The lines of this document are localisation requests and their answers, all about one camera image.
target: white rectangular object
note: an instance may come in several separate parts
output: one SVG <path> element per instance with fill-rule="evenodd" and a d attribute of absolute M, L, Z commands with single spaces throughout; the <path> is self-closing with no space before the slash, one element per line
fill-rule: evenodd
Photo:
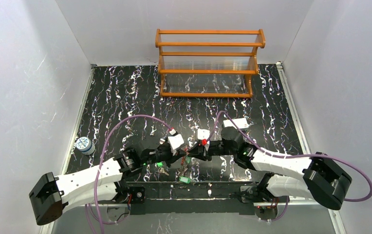
<path fill-rule="evenodd" d="M 236 126 L 241 130 L 246 130 L 249 128 L 248 121 L 246 118 L 235 118 L 233 119 L 233 122 L 236 124 Z M 230 120 L 224 120 L 223 121 L 223 127 L 234 127 L 236 128 L 233 123 Z"/>

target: gray wall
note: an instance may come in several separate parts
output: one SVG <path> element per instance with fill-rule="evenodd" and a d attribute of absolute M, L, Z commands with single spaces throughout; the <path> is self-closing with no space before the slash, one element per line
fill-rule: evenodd
<path fill-rule="evenodd" d="M 158 62 L 156 29 L 258 30 L 259 63 L 287 55 L 312 0 L 56 0 L 90 63 Z"/>
<path fill-rule="evenodd" d="M 284 61 L 314 151 L 346 159 L 372 179 L 372 1 L 316 0 Z M 358 173 L 348 197 L 368 186 Z M 372 198 L 345 202 L 348 233 L 372 233 Z"/>
<path fill-rule="evenodd" d="M 90 68 L 54 0 L 0 0 L 0 234 L 38 232 L 28 193 L 60 173 Z"/>

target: wooden rack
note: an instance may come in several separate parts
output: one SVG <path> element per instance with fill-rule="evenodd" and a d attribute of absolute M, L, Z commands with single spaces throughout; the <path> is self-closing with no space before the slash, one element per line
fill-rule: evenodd
<path fill-rule="evenodd" d="M 251 98 L 251 77 L 259 73 L 256 53 L 265 47 L 263 30 L 160 30 L 156 33 L 159 48 L 158 72 L 163 97 Z M 244 76 L 246 93 L 166 92 L 169 74 L 232 74 Z"/>

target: robotic arm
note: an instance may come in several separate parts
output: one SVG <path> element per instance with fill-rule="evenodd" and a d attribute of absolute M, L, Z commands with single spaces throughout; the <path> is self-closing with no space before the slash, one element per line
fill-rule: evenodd
<path fill-rule="evenodd" d="M 141 173 L 147 164 L 164 161 L 170 166 L 186 154 L 205 161 L 212 160 L 213 156 L 232 155 L 240 167 L 267 173 L 259 184 L 245 186 L 245 189 L 232 193 L 231 198 L 241 202 L 262 202 L 290 195 L 314 199 L 328 209 L 341 208 L 352 179 L 333 160 L 271 157 L 266 152 L 278 153 L 259 150 L 244 140 L 235 127 L 227 126 L 227 121 L 224 126 L 222 140 L 217 141 L 207 141 L 209 131 L 199 129 L 198 141 L 187 153 L 182 150 L 185 145 L 182 136 L 175 130 L 165 139 L 150 136 L 127 147 L 103 163 L 97 187 L 98 200 L 122 201 L 129 193 L 124 180 Z M 98 166 L 93 166 L 67 175 L 44 174 L 29 193 L 37 224 L 53 222 L 74 207 L 92 203 L 98 170 Z"/>

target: green object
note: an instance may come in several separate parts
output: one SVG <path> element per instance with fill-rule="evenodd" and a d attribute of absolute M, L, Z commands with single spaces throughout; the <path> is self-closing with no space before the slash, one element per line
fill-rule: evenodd
<path fill-rule="evenodd" d="M 186 184 L 190 183 L 190 179 L 187 178 L 187 177 L 181 176 L 181 177 L 179 177 L 179 180 L 180 180 L 180 182 L 183 182 L 183 183 L 186 183 Z"/>

